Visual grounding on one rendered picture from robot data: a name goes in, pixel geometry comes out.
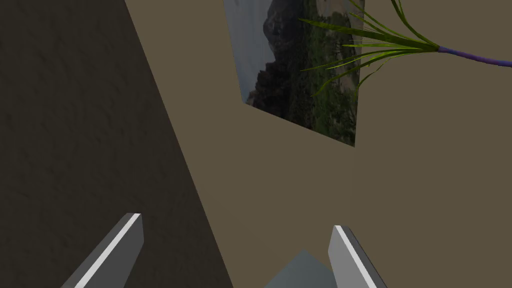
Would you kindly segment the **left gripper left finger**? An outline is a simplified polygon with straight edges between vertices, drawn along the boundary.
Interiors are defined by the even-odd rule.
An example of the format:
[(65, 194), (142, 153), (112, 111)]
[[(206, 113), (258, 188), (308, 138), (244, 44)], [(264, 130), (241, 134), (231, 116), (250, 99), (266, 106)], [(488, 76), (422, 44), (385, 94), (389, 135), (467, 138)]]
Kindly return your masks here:
[(60, 288), (124, 288), (143, 244), (142, 214), (126, 213)]

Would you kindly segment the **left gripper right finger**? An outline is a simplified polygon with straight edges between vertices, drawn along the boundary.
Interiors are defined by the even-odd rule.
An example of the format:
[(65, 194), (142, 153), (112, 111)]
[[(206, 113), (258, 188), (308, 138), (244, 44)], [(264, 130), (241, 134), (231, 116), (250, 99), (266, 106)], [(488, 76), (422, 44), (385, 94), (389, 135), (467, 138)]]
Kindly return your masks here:
[(328, 256), (337, 288), (388, 288), (348, 226), (333, 226)]

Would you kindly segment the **landscape picture on wall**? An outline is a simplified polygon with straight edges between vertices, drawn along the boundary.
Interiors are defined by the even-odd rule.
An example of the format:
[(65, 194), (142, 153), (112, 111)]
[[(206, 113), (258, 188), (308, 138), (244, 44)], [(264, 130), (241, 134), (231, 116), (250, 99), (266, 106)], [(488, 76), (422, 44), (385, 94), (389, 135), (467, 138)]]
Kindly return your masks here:
[(356, 36), (365, 0), (223, 0), (242, 101), (344, 144), (356, 142)]

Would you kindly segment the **green plant with purple stem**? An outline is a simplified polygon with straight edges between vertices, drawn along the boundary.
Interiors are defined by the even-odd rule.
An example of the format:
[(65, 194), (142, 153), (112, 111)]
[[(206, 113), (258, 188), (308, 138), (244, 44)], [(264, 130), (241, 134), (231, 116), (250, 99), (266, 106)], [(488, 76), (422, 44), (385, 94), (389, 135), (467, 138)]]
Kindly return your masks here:
[(331, 82), (338, 80), (348, 74), (355, 73), (356, 71), (359, 71), (363, 67), (369, 67), (372, 63), (375, 63), (377, 61), (383, 61), (383, 63), (386, 64), (389, 60), (393, 58), (408, 55), (419, 55), (429, 53), (449, 54), (479, 63), (489, 64), (498, 67), (512, 68), (512, 61), (477, 56), (471, 53), (447, 48), (434, 43), (433, 41), (429, 40), (428, 38), (417, 32), (417, 30), (415, 30), (410, 25), (404, 13), (401, 0), (390, 1), (400, 21), (409, 30), (409, 32), (411, 32), (415, 36), (415, 38), (407, 37), (396, 32), (395, 30), (386, 27), (385, 25), (377, 21), (374, 17), (370, 16), (363, 8), (361, 8), (356, 3), (353, 3), (353, 5), (360, 12), (362, 12), (366, 16), (366, 18), (358, 16), (354, 13), (351, 14), (351, 16), (367, 24), (370, 27), (370, 29), (351, 28), (330, 23), (324, 23), (320, 21), (314, 21), (310, 19), (301, 19), (302, 22), (318, 28), (346, 35), (361, 37), (359, 43), (354, 42), (353, 44), (349, 45), (351, 48), (376, 48), (375, 51), (361, 53), (355, 56), (350, 56), (347, 58), (335, 60), (327, 64), (323, 64), (323, 68), (325, 68), (326, 70), (332, 70), (362, 60), (366, 57), (370, 58), (369, 60), (362, 62), (359, 65), (354, 66), (353, 68), (348, 69), (341, 74), (337, 74), (333, 78), (328, 79), (317, 90), (317, 92), (313, 94), (314, 97), (317, 96), (322, 90), (324, 90), (324, 88), (327, 87)]

